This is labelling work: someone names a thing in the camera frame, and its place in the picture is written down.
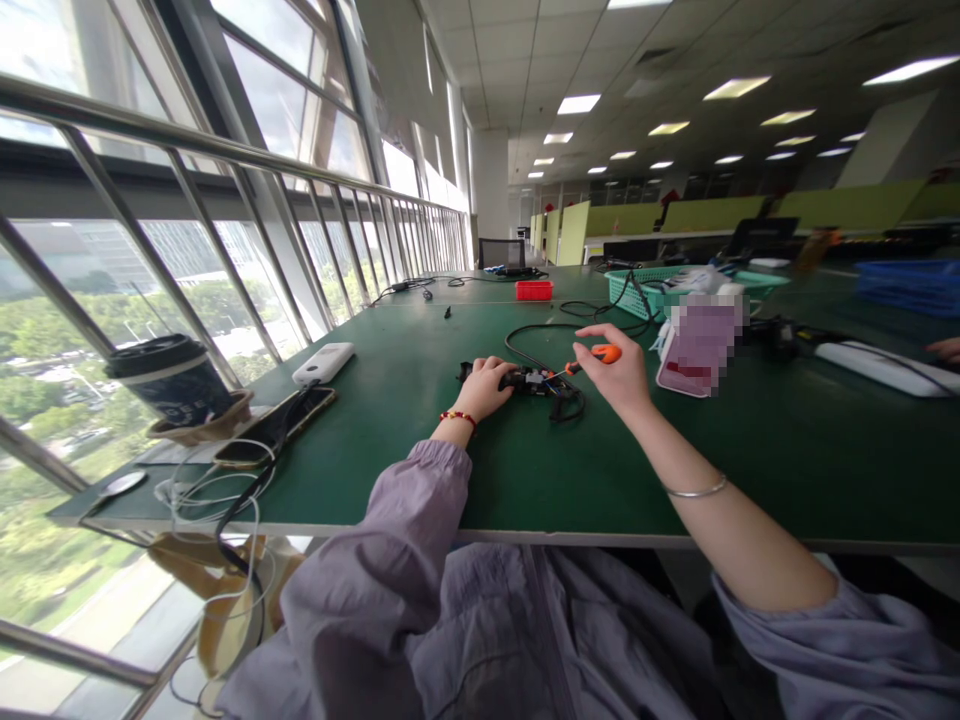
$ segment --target lavender jacket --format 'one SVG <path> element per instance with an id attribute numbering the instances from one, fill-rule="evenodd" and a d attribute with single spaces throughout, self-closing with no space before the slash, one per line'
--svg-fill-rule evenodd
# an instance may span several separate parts
<path id="1" fill-rule="evenodd" d="M 722 718 L 707 636 L 603 551 L 450 551 L 471 462 L 424 441 L 364 520 L 291 577 L 286 627 L 224 687 L 229 718 Z M 797 720 L 960 718 L 960 658 L 924 616 L 841 582 L 807 612 L 750 610 L 715 582 Z"/>

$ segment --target hand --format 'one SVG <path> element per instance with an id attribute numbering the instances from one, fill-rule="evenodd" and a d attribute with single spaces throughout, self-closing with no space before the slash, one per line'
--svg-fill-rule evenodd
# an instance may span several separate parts
<path id="1" fill-rule="evenodd" d="M 623 417 L 627 410 L 643 410 L 653 406 L 650 390 L 647 388 L 643 350 L 639 345 L 610 323 L 577 330 L 577 337 L 603 337 L 623 352 L 615 363 L 604 365 L 583 345 L 573 344 L 573 352 L 576 353 L 580 366 L 618 415 Z"/>
<path id="2" fill-rule="evenodd" d="M 960 338 L 950 338 L 928 345 L 927 352 L 935 352 L 943 362 L 960 365 Z"/>
<path id="3" fill-rule="evenodd" d="M 500 390 L 500 380 L 516 369 L 513 363 L 493 355 L 487 359 L 477 358 L 473 362 L 473 372 L 463 383 L 460 397 L 450 409 L 466 413 L 477 422 L 492 415 L 513 395 L 512 387 Z"/>

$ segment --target white power strip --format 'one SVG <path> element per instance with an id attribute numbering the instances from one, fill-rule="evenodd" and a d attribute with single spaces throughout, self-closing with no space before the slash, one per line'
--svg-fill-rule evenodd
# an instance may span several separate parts
<path id="1" fill-rule="evenodd" d="M 293 374 L 297 385 L 330 382 L 347 360 L 353 357 L 353 343 L 328 343 Z"/>
<path id="2" fill-rule="evenodd" d="M 960 375 L 942 370 L 932 365 L 925 365 L 909 358 L 895 355 L 886 350 L 878 350 L 870 345 L 858 342 L 824 343 L 817 347 L 814 353 L 817 357 L 829 360 L 848 370 L 865 375 L 884 385 L 901 390 L 917 397 L 948 397 L 940 387 L 926 378 L 905 368 L 903 364 L 917 370 L 917 372 L 933 378 L 941 385 L 960 395 Z"/>

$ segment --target black cup lid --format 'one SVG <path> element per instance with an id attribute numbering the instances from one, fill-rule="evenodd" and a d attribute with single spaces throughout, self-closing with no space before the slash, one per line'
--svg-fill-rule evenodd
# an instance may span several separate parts
<path id="1" fill-rule="evenodd" d="M 145 375 L 196 360 L 206 352 L 203 345 L 186 335 L 164 335 L 114 351 L 107 358 L 104 374 L 113 380 Z"/>

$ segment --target beige bag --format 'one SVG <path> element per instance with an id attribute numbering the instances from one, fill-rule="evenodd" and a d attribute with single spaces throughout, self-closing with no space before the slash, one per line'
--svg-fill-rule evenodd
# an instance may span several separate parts
<path id="1" fill-rule="evenodd" d="M 247 562 L 253 541 L 251 536 L 234 548 Z M 209 535 L 162 533 L 148 550 L 157 565 L 204 600 L 238 593 L 210 602 L 200 622 L 197 656 L 208 678 L 229 676 L 257 645 L 283 627 L 280 591 L 306 558 L 283 536 L 268 539 L 258 535 L 256 548 L 254 569 L 264 590 L 258 607 L 253 607 L 257 599 L 254 588 L 241 593 L 247 578 L 227 563 Z"/>

